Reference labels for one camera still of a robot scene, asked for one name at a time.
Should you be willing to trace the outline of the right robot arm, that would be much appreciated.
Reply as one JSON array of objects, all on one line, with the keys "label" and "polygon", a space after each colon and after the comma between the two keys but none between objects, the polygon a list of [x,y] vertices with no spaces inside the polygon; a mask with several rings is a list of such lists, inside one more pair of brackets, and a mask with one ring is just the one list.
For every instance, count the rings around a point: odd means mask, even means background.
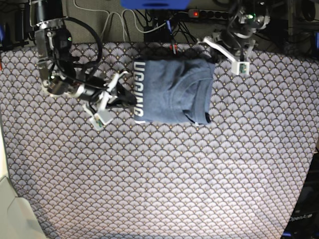
[{"label": "right robot arm", "polygon": [[[111,108],[130,108],[136,97],[126,90],[119,79],[126,72],[116,73],[110,82],[96,77],[102,60],[103,45],[96,31],[86,23],[63,15],[59,0],[31,0],[30,25],[35,28],[38,67],[42,89],[51,97],[66,95],[86,101],[83,108],[97,120]],[[97,44],[97,58],[81,64],[70,52],[72,36],[66,22],[85,28]]]}]

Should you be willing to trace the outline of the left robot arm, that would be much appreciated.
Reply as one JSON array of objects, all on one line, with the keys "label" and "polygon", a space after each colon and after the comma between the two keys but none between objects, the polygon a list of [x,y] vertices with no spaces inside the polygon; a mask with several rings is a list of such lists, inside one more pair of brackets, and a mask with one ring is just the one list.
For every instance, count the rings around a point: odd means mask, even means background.
[{"label": "left robot arm", "polygon": [[248,52],[254,48],[251,37],[270,23],[270,13],[265,0],[229,0],[214,3],[228,10],[226,26],[198,40],[219,51],[232,62],[246,62]]}]

